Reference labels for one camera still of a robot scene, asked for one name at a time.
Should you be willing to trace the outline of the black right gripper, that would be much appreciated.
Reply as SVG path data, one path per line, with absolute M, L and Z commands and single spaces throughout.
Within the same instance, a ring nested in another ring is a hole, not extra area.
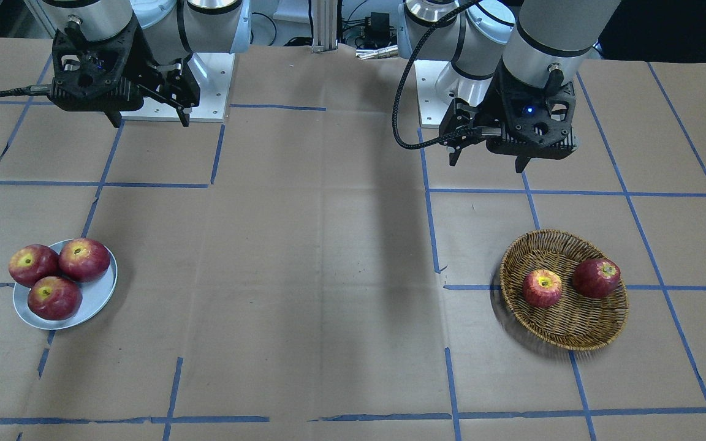
M 51 102 L 64 111 L 103 112 L 114 128 L 121 128 L 121 112 L 141 109 L 145 97 L 174 108 L 184 127 L 200 103 L 200 86 L 188 62 L 157 64 L 137 17 L 97 42 L 82 34 L 77 19 L 68 20 L 54 36 L 51 58 Z

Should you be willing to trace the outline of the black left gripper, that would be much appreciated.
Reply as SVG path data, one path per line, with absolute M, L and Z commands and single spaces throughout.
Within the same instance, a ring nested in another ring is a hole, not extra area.
M 449 165 L 456 167 L 462 149 L 476 143 L 485 143 L 491 153 L 515 156 L 518 174 L 531 159 L 561 160 L 574 153 L 574 87 L 557 62 L 544 72 L 546 81 L 534 87 L 500 62 L 482 103 L 473 106 L 454 98 L 439 126 L 439 143 L 449 150 Z

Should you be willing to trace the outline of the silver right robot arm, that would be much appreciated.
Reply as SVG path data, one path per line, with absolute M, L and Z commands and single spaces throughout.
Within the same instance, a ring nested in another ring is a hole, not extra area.
M 124 120 L 223 123 L 233 65 L 251 39 L 248 1 L 42 1 L 64 111 Z

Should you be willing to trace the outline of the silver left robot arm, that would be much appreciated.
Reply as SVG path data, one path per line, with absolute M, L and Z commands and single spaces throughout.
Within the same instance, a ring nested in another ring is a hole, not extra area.
M 404 1 L 398 50 L 407 59 L 392 110 L 396 143 L 404 149 L 443 145 L 449 165 L 463 149 L 484 143 L 515 157 L 515 171 L 532 159 L 574 153 L 576 93 L 572 79 L 610 21 L 617 1 Z M 435 138 L 401 139 L 398 112 L 412 65 L 442 62 L 431 94 L 447 106 Z

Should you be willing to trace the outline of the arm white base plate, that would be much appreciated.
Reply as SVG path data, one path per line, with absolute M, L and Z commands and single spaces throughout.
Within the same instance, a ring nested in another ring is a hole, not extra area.
M 418 59 L 414 63 L 420 126 L 437 129 L 451 103 L 467 80 L 450 61 Z
M 227 53 L 196 53 L 189 67 L 200 86 L 200 103 L 189 114 L 190 123 L 224 123 L 227 117 L 230 85 L 237 56 Z M 174 108 L 146 97 L 137 111 L 121 113 L 126 121 L 180 122 Z

